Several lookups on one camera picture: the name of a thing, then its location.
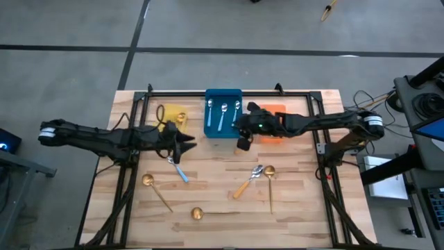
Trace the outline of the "orange translucent plastic bin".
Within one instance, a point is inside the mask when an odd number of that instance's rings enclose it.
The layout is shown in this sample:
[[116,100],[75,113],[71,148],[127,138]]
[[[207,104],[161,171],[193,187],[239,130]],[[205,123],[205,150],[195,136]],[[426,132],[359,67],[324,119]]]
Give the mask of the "orange translucent plastic bin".
[[[261,105],[261,108],[266,109],[267,111],[271,112],[273,115],[275,113],[285,113],[286,112],[286,106],[282,104],[264,104]],[[283,138],[280,137],[272,137],[270,135],[261,135],[259,137],[259,142],[261,144],[280,144],[284,141]]]

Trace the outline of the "black device with blue light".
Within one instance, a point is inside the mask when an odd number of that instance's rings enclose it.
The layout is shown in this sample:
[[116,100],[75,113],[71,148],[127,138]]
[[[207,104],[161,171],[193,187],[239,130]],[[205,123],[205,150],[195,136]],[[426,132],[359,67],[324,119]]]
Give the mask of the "black device with blue light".
[[16,154],[22,139],[0,128],[0,151]]

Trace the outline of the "blue screen panel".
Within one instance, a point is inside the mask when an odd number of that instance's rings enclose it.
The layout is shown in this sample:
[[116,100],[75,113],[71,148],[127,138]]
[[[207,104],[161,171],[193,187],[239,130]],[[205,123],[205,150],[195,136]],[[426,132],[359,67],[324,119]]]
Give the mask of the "blue screen panel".
[[444,117],[421,122],[413,128],[413,132],[418,135],[444,142]]

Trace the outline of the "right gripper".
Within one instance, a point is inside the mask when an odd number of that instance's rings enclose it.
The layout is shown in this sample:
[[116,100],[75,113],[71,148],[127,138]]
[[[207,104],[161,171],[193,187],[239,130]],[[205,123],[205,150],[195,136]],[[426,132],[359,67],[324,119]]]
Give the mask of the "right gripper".
[[237,148],[248,151],[253,142],[253,136],[265,135],[280,137],[280,118],[267,109],[261,108],[255,102],[247,105],[248,114],[242,114],[236,120],[236,129],[239,131]]

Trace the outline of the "black pole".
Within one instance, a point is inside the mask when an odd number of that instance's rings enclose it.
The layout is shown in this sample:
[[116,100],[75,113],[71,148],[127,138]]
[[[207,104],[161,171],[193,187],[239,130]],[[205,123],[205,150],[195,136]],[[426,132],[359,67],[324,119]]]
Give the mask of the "black pole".
[[432,80],[435,76],[440,74],[444,70],[444,56],[440,57],[437,61],[433,62],[430,66],[426,67],[420,73],[416,74],[408,80],[408,84],[415,88],[420,89],[427,81]]
[[396,156],[382,165],[362,172],[361,181],[363,185],[370,185],[421,166],[422,160],[420,159],[418,148],[413,147],[406,153]]

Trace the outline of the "yellow translucent plastic bin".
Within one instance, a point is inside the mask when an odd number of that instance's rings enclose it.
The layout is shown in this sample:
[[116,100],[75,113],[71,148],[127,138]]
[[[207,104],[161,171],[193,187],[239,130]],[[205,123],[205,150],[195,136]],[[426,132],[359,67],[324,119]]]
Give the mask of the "yellow translucent plastic bin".
[[[186,120],[181,124],[176,121],[176,117],[177,117],[178,113],[186,113],[187,114]],[[180,132],[182,132],[182,133],[187,132],[188,112],[184,106],[180,106],[180,105],[172,104],[172,103],[160,104],[156,108],[155,117],[157,119],[157,122],[155,122],[154,125],[155,125],[156,129],[159,131],[162,131],[162,129],[164,128],[164,125],[167,122],[173,122]]]

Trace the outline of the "keyboard with coloured keys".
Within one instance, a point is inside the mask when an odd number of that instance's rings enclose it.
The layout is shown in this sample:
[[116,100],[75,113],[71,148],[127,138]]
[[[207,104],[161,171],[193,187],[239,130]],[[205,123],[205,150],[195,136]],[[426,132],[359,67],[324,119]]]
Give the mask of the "keyboard with coloured keys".
[[444,230],[444,187],[424,191],[429,214],[437,230]]

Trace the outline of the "blue plastic bin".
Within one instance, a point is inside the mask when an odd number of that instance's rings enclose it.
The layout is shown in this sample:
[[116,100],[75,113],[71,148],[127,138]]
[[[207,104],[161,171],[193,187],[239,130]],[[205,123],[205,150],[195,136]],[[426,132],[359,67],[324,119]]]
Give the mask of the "blue plastic bin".
[[[211,126],[207,127],[207,100],[213,100]],[[239,131],[232,126],[234,115],[234,103],[240,101],[241,107],[237,111],[237,119],[242,115],[242,91],[240,89],[207,89],[205,91],[205,118],[204,134],[207,138],[238,138]],[[217,131],[221,117],[221,105],[227,103],[228,110],[225,113],[221,132]]]

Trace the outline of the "white box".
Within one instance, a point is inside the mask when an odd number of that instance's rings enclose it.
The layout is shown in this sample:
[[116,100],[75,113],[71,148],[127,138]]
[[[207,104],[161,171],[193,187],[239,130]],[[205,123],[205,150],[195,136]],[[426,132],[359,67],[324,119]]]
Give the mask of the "white box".
[[[372,169],[390,161],[388,158],[379,158],[374,156],[364,157],[365,170]],[[386,178],[369,185],[369,192],[372,197],[387,198],[387,199],[402,199],[408,200],[408,194],[404,184],[404,176],[398,174]]]

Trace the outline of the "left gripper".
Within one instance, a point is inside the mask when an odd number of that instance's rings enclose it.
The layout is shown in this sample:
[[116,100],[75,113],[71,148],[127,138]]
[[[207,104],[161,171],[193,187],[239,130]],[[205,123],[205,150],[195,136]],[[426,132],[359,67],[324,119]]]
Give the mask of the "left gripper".
[[149,126],[149,131],[157,135],[157,141],[154,146],[155,152],[163,159],[171,156],[173,163],[179,164],[180,153],[185,153],[196,146],[196,143],[188,142],[194,140],[195,137],[180,132],[172,121],[167,121],[163,125],[162,130],[159,129],[159,124],[157,126]]

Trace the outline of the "grey equipment cart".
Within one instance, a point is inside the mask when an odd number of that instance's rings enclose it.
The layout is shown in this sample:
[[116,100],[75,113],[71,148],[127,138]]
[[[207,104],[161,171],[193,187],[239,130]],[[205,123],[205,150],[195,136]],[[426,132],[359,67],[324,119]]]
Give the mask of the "grey equipment cart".
[[444,188],[444,142],[413,132],[413,128],[421,122],[444,117],[444,70],[420,89],[408,84],[412,77],[403,76],[394,80],[398,99],[422,160],[422,166],[412,171],[411,177],[418,189],[418,198],[435,250],[444,250],[444,230],[435,228],[424,193],[428,188]]

